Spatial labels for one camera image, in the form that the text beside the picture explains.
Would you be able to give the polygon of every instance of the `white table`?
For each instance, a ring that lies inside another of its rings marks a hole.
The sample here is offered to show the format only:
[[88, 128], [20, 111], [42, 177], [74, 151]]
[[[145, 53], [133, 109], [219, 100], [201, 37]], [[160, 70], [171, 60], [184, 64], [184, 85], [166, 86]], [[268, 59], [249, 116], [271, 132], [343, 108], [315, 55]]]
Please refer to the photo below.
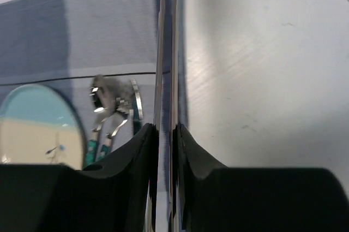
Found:
[[229, 166], [323, 166], [349, 191], [349, 1], [185, 0], [189, 130]]

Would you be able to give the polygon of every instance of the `shiny metal edge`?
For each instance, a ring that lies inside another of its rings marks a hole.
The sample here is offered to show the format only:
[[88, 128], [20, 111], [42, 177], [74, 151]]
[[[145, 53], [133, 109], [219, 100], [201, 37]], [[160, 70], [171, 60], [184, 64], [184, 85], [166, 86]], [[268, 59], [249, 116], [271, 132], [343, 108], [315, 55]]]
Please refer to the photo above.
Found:
[[172, 0], [172, 63], [170, 103], [170, 216], [169, 232], [179, 232], [178, 166], [173, 144], [178, 125], [178, 1]]
[[[162, 92], [163, 92], [163, 61], [164, 61], [164, 28], [165, 28], [165, 0], [160, 0], [160, 9], [158, 15], [158, 52], [157, 52], [157, 73], [155, 76], [155, 96], [154, 96], [154, 126], [157, 130], [159, 142], [160, 124], [161, 124], [161, 102], [162, 102]], [[156, 219], [156, 198], [155, 194], [151, 194], [151, 189], [148, 189], [148, 206], [147, 206], [147, 218], [146, 218], [146, 231], [155, 232], [156, 228], [152, 224], [152, 220]]]
[[142, 108], [141, 94], [140, 94], [136, 79], [130, 78], [130, 81], [131, 81], [133, 90], [135, 92], [139, 120], [143, 120], [143, 108]]

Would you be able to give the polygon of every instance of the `keychain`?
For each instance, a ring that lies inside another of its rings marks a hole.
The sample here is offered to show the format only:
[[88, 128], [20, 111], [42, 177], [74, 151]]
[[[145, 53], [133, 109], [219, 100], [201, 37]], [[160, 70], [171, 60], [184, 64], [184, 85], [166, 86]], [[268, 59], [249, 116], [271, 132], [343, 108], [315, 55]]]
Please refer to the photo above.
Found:
[[[90, 96], [95, 107], [96, 119], [87, 144], [85, 167], [101, 160], [111, 152], [113, 140], [120, 128], [126, 124], [129, 116], [133, 121], [134, 135], [141, 129], [143, 120], [141, 97], [134, 78], [130, 79], [130, 83], [124, 83], [115, 78], [97, 75], [92, 80]], [[109, 117], [112, 117], [111, 128], [98, 153], [100, 133]]]

